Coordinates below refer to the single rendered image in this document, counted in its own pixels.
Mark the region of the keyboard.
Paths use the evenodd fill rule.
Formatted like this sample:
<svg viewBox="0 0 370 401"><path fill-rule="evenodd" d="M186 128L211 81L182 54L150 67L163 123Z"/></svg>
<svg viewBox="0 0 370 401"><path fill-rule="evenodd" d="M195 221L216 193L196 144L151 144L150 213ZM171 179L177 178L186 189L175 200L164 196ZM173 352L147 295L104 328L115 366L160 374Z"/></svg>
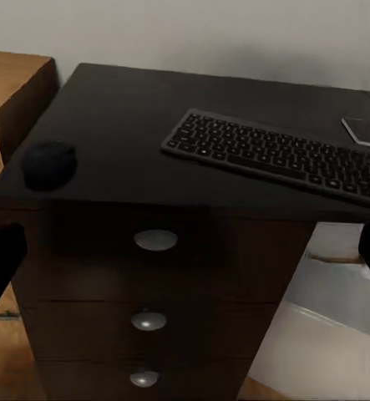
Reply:
<svg viewBox="0 0 370 401"><path fill-rule="evenodd" d="M160 148L370 203L370 146L190 108Z"/></svg>

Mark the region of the notebook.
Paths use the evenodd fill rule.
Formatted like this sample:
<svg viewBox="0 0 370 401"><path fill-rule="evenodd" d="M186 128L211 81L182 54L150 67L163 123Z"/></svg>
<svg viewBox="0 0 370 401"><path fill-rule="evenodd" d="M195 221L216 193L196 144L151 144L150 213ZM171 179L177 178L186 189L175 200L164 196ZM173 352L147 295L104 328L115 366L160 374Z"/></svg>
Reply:
<svg viewBox="0 0 370 401"><path fill-rule="evenodd" d="M354 138L354 141L356 141L356 144L370 146L370 121L343 117L342 122Z"/></svg>

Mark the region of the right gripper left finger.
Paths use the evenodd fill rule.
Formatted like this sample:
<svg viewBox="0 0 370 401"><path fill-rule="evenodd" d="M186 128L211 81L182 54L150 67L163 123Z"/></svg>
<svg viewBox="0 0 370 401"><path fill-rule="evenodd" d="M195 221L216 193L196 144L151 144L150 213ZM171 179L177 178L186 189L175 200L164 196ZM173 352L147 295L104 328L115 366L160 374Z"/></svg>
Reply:
<svg viewBox="0 0 370 401"><path fill-rule="evenodd" d="M22 224L0 226L0 298L27 253Z"/></svg>

